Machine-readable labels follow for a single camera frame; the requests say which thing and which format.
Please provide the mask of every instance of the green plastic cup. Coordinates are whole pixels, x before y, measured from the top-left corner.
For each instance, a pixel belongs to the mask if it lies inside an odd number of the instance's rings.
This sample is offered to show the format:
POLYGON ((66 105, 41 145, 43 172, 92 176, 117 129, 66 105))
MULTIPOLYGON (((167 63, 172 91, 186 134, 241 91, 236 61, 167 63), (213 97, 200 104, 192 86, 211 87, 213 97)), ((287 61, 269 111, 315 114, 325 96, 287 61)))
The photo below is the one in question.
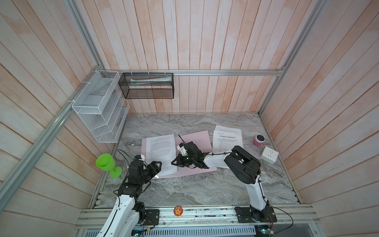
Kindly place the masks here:
POLYGON ((112 178, 117 178, 121 175, 121 167, 116 166, 116 162, 110 154, 102 154, 96 160, 96 166, 103 171, 109 171, 112 178))

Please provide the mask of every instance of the black mesh basket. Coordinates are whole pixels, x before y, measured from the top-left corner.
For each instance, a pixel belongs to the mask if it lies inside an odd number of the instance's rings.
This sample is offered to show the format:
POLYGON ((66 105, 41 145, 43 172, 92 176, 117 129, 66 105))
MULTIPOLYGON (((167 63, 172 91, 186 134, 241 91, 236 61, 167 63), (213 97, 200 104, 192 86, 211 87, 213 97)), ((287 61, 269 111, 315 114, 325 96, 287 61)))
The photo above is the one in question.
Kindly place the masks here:
POLYGON ((174 75, 172 73, 124 72, 119 85, 126 99, 173 99, 174 75))

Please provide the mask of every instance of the paper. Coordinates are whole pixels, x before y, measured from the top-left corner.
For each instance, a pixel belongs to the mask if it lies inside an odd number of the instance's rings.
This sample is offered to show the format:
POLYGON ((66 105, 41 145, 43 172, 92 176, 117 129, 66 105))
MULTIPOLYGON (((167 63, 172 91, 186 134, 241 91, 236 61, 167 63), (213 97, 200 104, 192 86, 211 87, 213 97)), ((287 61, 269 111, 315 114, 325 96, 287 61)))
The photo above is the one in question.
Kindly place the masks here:
MULTIPOLYGON (((197 147, 202 151, 202 152, 212 152, 212 145, 211 145, 211 140, 209 138, 208 131, 201 131, 201 132, 195 132, 195 133, 190 133, 186 135, 180 135, 185 142, 190 142, 193 141, 197 145, 197 147)), ((175 146, 179 145, 182 143, 182 140, 179 137, 175 137, 175 146)), ((178 150, 176 149, 175 152, 175 157, 178 155, 178 150)), ((146 139, 142 139, 142 145, 141 145, 141 155, 146 156, 146 139)), ((177 167, 177 172, 174 174, 169 174, 165 176, 158 175, 158 178, 176 178, 176 177, 182 177, 182 176, 187 176, 187 175, 192 175, 192 174, 200 174, 200 173, 205 173, 205 172, 210 172, 210 171, 216 171, 217 168, 209 168, 209 169, 200 169, 200 168, 194 168, 190 169, 187 167, 177 167)))
POLYGON ((146 138, 146 163, 162 162, 161 172, 157 175, 168 175, 177 172, 177 166, 171 162, 176 157, 174 134, 146 138))
POLYGON ((227 152, 234 146, 243 148, 242 136, 233 132, 213 131, 213 153, 227 152))
POLYGON ((215 130, 220 131, 220 132, 233 132, 233 133, 236 133, 242 137, 242 130, 241 129, 234 129, 231 127, 223 127, 220 125, 216 125, 215 130))

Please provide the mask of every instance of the pink container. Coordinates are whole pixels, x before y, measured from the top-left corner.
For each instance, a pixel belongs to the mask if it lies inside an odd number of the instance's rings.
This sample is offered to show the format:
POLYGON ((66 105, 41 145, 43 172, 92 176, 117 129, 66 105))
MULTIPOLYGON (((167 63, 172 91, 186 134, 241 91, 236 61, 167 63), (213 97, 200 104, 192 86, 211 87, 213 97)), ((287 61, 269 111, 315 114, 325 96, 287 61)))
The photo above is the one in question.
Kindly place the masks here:
POLYGON ((256 146, 261 146, 263 142, 265 141, 265 137, 262 135, 257 135, 255 139, 253 140, 253 144, 256 146))

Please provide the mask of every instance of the white box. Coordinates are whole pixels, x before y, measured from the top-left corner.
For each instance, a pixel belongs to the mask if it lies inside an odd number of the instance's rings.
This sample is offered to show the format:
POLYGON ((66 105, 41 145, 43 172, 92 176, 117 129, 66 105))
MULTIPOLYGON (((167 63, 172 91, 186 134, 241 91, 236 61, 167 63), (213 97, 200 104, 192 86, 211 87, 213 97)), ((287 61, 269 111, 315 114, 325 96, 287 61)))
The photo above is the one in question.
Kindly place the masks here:
POLYGON ((278 155, 279 152, 266 146, 262 152, 261 159, 273 165, 278 158, 278 155))

